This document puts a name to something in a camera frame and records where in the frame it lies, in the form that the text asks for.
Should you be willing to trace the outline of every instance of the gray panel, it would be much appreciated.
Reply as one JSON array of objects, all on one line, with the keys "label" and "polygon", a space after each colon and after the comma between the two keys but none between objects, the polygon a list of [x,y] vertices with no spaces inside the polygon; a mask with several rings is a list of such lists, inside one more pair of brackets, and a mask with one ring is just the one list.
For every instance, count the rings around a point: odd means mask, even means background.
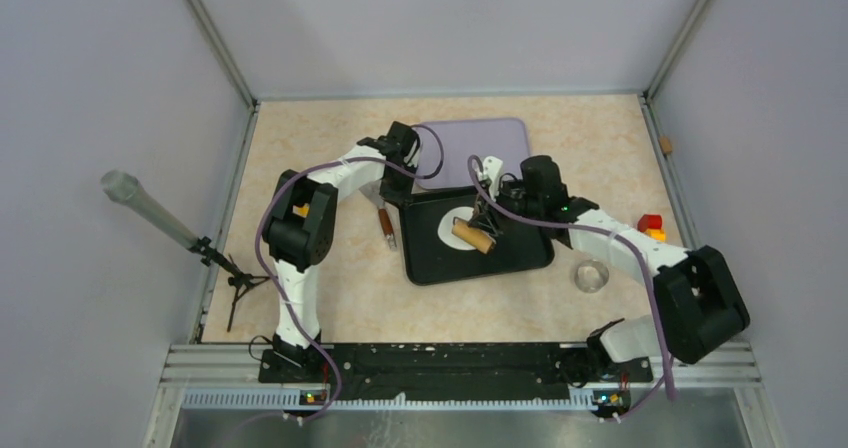
[{"label": "gray panel", "polygon": [[695,0],[204,0],[259,98],[647,87]]},{"label": "gray panel", "polygon": [[[256,413],[183,410],[172,448],[213,446]],[[225,447],[299,448],[438,447],[553,448],[748,446],[732,390],[682,391],[672,405],[657,397],[634,418],[599,424],[589,413],[346,412],[300,429],[269,416],[236,432]]]},{"label": "gray panel", "polygon": [[844,445],[848,0],[715,0],[662,90],[698,232],[721,249],[789,446]]},{"label": "gray panel", "polygon": [[182,0],[2,4],[0,445],[138,446],[203,267],[98,181],[210,232],[247,113]]}]

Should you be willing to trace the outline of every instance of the orange object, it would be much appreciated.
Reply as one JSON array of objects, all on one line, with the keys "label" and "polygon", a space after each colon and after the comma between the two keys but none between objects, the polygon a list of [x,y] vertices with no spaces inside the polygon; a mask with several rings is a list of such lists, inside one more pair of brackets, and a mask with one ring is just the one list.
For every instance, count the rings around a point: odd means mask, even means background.
[{"label": "orange object", "polygon": [[636,224],[636,229],[642,233],[647,230],[662,230],[662,216],[642,215],[642,218],[639,218],[639,223]]},{"label": "orange object", "polygon": [[668,156],[668,155],[671,154],[672,151],[674,151],[674,146],[672,146],[672,144],[671,144],[671,138],[669,138],[665,135],[662,135],[659,138],[659,142],[660,142],[660,153],[662,153],[664,156]]},{"label": "orange object", "polygon": [[648,228],[647,230],[645,230],[645,234],[657,241],[665,242],[665,232],[663,230],[655,230],[653,228]]}]

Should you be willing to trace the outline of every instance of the white circle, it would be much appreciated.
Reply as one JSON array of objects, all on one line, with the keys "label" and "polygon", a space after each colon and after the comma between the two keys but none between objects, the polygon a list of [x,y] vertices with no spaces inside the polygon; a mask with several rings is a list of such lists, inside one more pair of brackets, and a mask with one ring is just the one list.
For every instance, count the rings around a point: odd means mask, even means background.
[{"label": "white circle", "polygon": [[472,214],[474,214],[474,208],[471,208],[470,206],[459,206],[445,213],[445,216],[442,217],[442,221],[439,222],[439,229],[437,230],[439,239],[442,240],[442,243],[450,246],[454,250],[476,250],[477,248],[474,248],[468,243],[462,241],[462,238],[450,232],[453,228],[454,218],[468,221],[471,219]]}]

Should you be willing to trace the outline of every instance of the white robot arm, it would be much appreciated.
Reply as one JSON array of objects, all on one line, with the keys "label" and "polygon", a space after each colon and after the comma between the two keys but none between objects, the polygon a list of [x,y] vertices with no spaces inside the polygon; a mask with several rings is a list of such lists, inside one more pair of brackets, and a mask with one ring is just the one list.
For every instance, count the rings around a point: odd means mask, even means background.
[{"label": "white robot arm", "polygon": [[[289,301],[280,297],[280,322],[275,341],[285,349],[281,356],[293,363],[298,350],[309,346],[308,339],[296,328],[285,303],[290,303],[297,320],[310,338],[317,338],[321,326],[317,315],[319,263],[332,245],[336,205],[368,183],[382,180],[381,196],[399,201],[411,190],[412,180],[387,168],[387,160],[408,171],[418,166],[420,138],[414,130],[395,123],[388,135],[376,140],[366,138],[338,159],[340,165],[310,173],[299,180],[275,205],[263,238],[268,242],[277,276]],[[352,158],[368,157],[373,162],[347,163]],[[287,171],[277,189],[296,173]]]}]

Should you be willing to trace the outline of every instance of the small wooden block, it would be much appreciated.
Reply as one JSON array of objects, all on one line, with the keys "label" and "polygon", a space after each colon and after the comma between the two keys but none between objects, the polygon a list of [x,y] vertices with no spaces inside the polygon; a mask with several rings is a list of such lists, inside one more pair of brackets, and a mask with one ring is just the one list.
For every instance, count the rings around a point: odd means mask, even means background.
[{"label": "small wooden block", "polygon": [[673,150],[673,147],[671,146],[671,138],[669,138],[665,135],[661,135],[659,141],[660,141],[660,152],[662,152],[662,154],[664,156],[670,155],[672,150]]}]

